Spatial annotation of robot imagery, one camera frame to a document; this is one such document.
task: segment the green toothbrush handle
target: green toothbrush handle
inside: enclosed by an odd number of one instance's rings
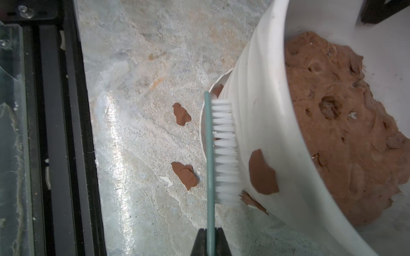
[[[205,92],[205,137],[207,163],[207,252],[215,256],[215,186],[212,108],[209,92]]]

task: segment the brown clay lump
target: brown clay lump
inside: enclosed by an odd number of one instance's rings
[[[180,178],[188,191],[198,184],[198,178],[196,178],[191,165],[183,165],[179,162],[172,162],[171,165],[172,170],[178,175],[178,178]]]
[[[260,205],[258,202],[256,202],[255,199],[253,199],[245,191],[242,191],[241,198],[242,198],[242,201],[244,202],[244,204],[255,206],[259,210],[263,211],[266,215],[269,215],[268,212],[266,211],[266,209],[262,205]]]
[[[220,84],[220,85],[216,86],[216,87],[212,90],[212,93],[215,94],[216,97],[219,97],[219,94],[221,94],[222,89],[223,89],[223,85]]]
[[[392,204],[410,176],[410,140],[373,99],[363,57],[313,32],[288,41],[289,91],[312,160],[354,226]]]
[[[184,126],[186,122],[191,121],[191,116],[181,104],[175,103],[172,107],[174,108],[174,115],[177,118],[177,124]]]
[[[258,149],[252,152],[249,159],[249,175],[252,186],[258,193],[270,195],[279,192],[276,183],[276,172],[263,159],[262,150]]]

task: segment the table surface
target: table surface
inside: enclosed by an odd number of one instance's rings
[[[232,68],[267,0],[78,0],[108,255],[189,255],[206,227],[203,93]],[[191,115],[175,122],[172,105]],[[187,191],[171,162],[190,164]],[[233,255],[329,255],[274,216],[216,206]]]

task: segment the glass panel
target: glass panel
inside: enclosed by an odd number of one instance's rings
[[[0,255],[32,255],[23,30],[0,22]]]

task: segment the toothbrush bristles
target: toothbrush bristles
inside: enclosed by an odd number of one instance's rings
[[[212,133],[214,139],[215,202],[238,205],[242,185],[238,170],[236,137],[228,100],[212,100]]]

